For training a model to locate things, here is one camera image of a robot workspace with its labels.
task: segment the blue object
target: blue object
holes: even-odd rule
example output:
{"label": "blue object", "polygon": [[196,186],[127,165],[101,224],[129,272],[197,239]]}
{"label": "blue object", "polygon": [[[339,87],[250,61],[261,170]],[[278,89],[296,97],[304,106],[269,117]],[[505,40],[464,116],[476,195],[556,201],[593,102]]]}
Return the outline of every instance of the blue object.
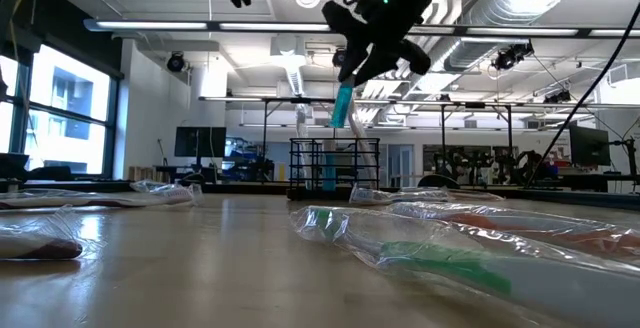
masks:
{"label": "blue object", "polygon": [[326,178],[322,182],[322,190],[323,191],[335,191],[336,190],[336,168],[331,167],[335,166],[336,157],[333,154],[325,153],[324,155],[325,164],[329,167],[324,167],[323,169],[323,177]]}
{"label": "blue object", "polygon": [[344,121],[347,119],[351,97],[353,96],[353,84],[351,79],[344,81],[338,90],[338,97],[331,117],[331,128],[344,128]]}

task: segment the black monitor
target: black monitor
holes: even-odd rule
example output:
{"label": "black monitor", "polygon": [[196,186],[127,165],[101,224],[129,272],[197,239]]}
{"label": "black monitor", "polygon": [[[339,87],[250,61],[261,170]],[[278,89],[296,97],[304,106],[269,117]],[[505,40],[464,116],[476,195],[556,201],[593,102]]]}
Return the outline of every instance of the black monitor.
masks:
{"label": "black monitor", "polygon": [[224,158],[227,128],[178,127],[176,157]]}
{"label": "black monitor", "polygon": [[585,166],[611,165],[609,132],[598,129],[569,126],[571,161]]}

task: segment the wooden table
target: wooden table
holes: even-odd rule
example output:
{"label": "wooden table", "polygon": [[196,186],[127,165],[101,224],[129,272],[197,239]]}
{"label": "wooden table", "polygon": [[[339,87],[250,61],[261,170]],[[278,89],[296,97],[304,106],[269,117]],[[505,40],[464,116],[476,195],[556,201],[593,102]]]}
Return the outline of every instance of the wooden table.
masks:
{"label": "wooden table", "polygon": [[[638,220],[597,208],[498,205]],[[204,207],[80,209],[82,235],[106,245],[78,261],[0,262],[0,327],[538,327],[482,297],[469,302],[386,277],[302,240],[288,220],[302,206],[210,195]],[[0,220],[25,217],[2,212]]]}

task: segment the clear plastic bag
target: clear plastic bag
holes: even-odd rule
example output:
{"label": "clear plastic bag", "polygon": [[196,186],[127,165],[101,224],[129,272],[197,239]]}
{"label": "clear plastic bag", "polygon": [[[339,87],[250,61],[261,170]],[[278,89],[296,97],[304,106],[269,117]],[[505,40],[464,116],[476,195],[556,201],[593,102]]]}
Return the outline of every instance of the clear plastic bag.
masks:
{"label": "clear plastic bag", "polygon": [[85,193],[61,189],[26,189],[15,193],[0,194],[0,209],[43,208],[43,207],[146,207],[174,204],[201,204],[204,197],[197,184],[183,187],[175,184],[156,186],[149,182],[134,183],[137,189],[147,189],[147,193]]}
{"label": "clear plastic bag", "polygon": [[0,219],[0,260],[69,260],[86,257],[102,243],[82,238],[82,223],[71,208],[6,225]]}
{"label": "clear plastic bag", "polygon": [[311,206],[292,213],[291,223],[304,239],[333,243],[384,273],[480,291],[581,326],[640,321],[630,299],[640,291],[633,265],[495,230],[355,208]]}
{"label": "clear plastic bag", "polygon": [[360,205],[386,205],[397,202],[454,202],[500,201],[502,197],[484,192],[444,188],[409,188],[397,193],[354,186],[349,203]]}
{"label": "clear plastic bag", "polygon": [[586,219],[454,203],[395,203],[384,211],[517,234],[608,259],[640,264],[640,232]]}

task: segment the ceiling duct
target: ceiling duct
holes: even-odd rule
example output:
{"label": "ceiling duct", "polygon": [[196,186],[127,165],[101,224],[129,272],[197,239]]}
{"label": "ceiling duct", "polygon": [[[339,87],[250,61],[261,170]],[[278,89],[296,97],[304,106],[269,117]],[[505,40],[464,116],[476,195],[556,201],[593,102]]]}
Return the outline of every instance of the ceiling duct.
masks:
{"label": "ceiling duct", "polygon": [[[461,19],[461,25],[531,25],[561,0],[478,0]],[[464,38],[441,39],[429,52],[432,71],[465,72],[492,54],[498,43],[469,42]],[[459,74],[413,76],[411,93],[435,94],[460,77]]]}

